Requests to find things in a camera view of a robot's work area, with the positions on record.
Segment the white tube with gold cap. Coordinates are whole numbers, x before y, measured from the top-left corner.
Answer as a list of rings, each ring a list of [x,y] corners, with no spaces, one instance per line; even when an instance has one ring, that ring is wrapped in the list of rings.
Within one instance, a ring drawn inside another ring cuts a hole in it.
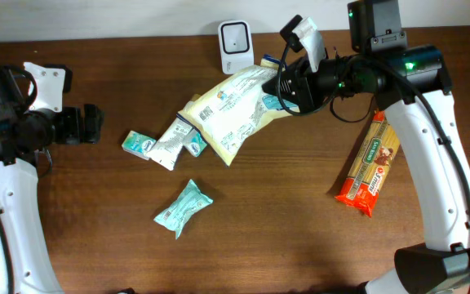
[[[183,148],[184,138],[192,129],[192,125],[176,117],[151,150],[148,151],[148,156],[167,170],[173,171]]]

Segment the orange red snack bag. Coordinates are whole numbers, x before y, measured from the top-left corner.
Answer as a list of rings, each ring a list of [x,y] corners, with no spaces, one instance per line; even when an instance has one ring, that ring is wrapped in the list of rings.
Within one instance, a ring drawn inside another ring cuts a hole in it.
[[[336,200],[372,217],[400,141],[384,111],[376,111]]]

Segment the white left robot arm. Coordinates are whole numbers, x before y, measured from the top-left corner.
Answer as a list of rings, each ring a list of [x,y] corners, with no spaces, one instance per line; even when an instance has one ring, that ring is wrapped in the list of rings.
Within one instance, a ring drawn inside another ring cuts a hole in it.
[[[0,65],[0,293],[60,293],[38,209],[39,154],[48,146],[96,144],[104,114],[65,107],[66,65]]]

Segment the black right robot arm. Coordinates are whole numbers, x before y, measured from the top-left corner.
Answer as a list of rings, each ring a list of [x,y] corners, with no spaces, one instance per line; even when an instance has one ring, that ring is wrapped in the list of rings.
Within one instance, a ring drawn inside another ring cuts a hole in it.
[[[296,16],[281,36],[286,51],[305,56],[281,62],[263,89],[294,116],[331,107],[337,97],[371,93],[401,143],[419,198],[424,241],[397,250],[394,268],[357,292],[470,291],[470,167],[443,55],[432,45],[409,47],[396,0],[355,1],[347,9],[350,56],[329,58],[313,22]]]

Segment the mint green wipes pack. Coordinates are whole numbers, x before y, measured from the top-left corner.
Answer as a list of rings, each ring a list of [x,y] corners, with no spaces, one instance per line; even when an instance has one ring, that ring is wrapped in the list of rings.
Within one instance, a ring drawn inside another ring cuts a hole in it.
[[[190,180],[178,198],[165,210],[154,217],[154,221],[175,232],[175,238],[178,239],[190,218],[203,208],[211,205],[214,201],[205,195]]]

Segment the cream snack bag blue label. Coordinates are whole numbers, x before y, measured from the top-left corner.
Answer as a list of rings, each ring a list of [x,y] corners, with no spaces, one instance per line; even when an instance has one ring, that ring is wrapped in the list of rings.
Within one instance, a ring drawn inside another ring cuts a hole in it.
[[[277,70],[277,65],[266,60],[246,67],[193,97],[178,117],[195,127],[229,166],[248,137],[271,121],[290,116],[276,96],[262,89]]]

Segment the green tissue pack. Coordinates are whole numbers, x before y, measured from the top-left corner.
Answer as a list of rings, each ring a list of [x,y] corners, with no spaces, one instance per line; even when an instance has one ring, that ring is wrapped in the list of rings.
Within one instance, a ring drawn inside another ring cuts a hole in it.
[[[149,151],[157,143],[153,138],[130,131],[126,139],[122,142],[122,149],[129,154],[133,154],[144,160],[149,160]]]
[[[194,157],[200,156],[207,146],[208,144],[203,140],[202,135],[195,129],[192,129],[183,140],[183,147]]]

